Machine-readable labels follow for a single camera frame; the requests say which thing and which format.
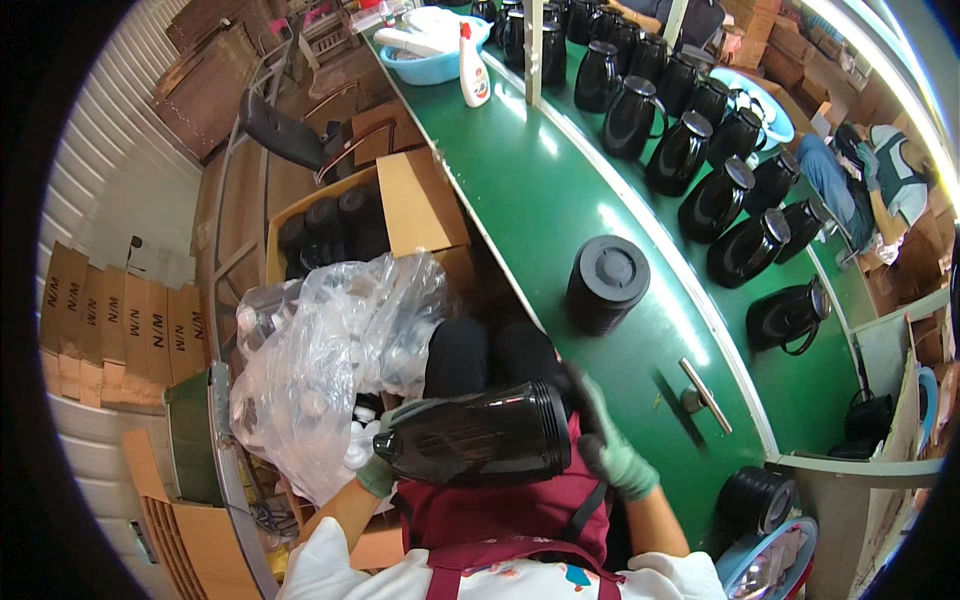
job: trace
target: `spray bottle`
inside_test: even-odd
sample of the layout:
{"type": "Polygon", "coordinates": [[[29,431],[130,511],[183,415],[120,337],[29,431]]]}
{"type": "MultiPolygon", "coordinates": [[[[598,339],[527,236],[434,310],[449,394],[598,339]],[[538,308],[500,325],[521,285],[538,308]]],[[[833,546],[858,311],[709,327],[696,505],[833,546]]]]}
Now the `spray bottle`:
{"type": "Polygon", "coordinates": [[[470,39],[468,23],[460,24],[460,90],[467,106],[477,108],[490,100],[490,74],[470,39]]]}

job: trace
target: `metal handle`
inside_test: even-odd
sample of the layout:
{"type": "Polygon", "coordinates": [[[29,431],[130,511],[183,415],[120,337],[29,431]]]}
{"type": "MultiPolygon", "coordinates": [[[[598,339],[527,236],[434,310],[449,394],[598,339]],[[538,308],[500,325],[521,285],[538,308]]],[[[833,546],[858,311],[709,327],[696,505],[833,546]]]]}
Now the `metal handle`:
{"type": "Polygon", "coordinates": [[[680,368],[684,370],[686,376],[690,379],[690,383],[692,383],[693,387],[697,389],[697,394],[700,395],[700,401],[704,404],[704,406],[710,409],[710,412],[713,413],[713,416],[717,419],[717,422],[720,423],[720,428],[723,429],[723,432],[728,436],[733,433],[733,428],[730,426],[730,422],[720,410],[716,400],[713,399],[713,393],[711,393],[710,390],[707,389],[707,386],[704,385],[704,381],[700,378],[700,375],[693,370],[693,365],[690,364],[690,361],[686,360],[686,358],[681,358],[680,368]]]}

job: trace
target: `work glove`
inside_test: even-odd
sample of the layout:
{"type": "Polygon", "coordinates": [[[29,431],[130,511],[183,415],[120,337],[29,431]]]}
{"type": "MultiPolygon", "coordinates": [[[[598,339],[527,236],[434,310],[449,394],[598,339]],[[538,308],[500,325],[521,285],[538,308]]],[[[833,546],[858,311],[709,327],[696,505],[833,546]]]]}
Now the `work glove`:
{"type": "Polygon", "coordinates": [[[873,192],[880,189],[880,183],[876,180],[876,172],[879,171],[880,161],[866,142],[860,142],[856,145],[856,157],[863,163],[863,181],[867,184],[867,191],[873,192]]]}
{"type": "MultiPolygon", "coordinates": [[[[380,431],[389,430],[397,417],[420,404],[423,404],[423,400],[408,400],[403,403],[403,406],[385,412],[380,417],[380,431]]],[[[377,456],[376,453],[370,457],[370,460],[364,466],[357,470],[356,476],[360,485],[378,498],[385,498],[390,495],[390,492],[394,489],[394,482],[399,479],[393,466],[377,456]]]]}
{"type": "Polygon", "coordinates": [[[572,363],[561,365],[565,397],[580,414],[580,456],[593,475],[616,488],[624,502],[647,497],[660,483],[660,474],[627,442],[607,412],[600,386],[572,363]]]}

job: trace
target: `red apron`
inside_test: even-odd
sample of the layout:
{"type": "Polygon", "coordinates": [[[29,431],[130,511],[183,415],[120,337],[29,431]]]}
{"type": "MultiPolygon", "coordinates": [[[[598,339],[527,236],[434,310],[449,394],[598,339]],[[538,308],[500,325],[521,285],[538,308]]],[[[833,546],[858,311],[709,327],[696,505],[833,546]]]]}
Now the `red apron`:
{"type": "Polygon", "coordinates": [[[579,415],[570,416],[567,429],[570,466],[548,481],[467,490],[399,482],[393,502],[404,514],[403,549],[430,550],[427,564],[434,573],[427,600],[455,598],[464,569],[543,552],[578,557],[577,564],[600,577],[601,600],[619,598],[615,582],[624,578],[601,568],[610,528],[607,486],[589,472],[577,451],[579,415]]]}

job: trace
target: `jeans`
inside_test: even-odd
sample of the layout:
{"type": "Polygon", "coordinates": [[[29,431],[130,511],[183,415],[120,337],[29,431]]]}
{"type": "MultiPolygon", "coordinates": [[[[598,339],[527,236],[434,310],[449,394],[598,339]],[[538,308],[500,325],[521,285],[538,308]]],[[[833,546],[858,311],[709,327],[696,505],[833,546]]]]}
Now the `jeans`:
{"type": "Polygon", "coordinates": [[[847,173],[833,150],[813,133],[804,135],[797,149],[800,168],[829,209],[851,236],[853,248],[865,250],[873,238],[874,213],[847,189],[847,173]]]}

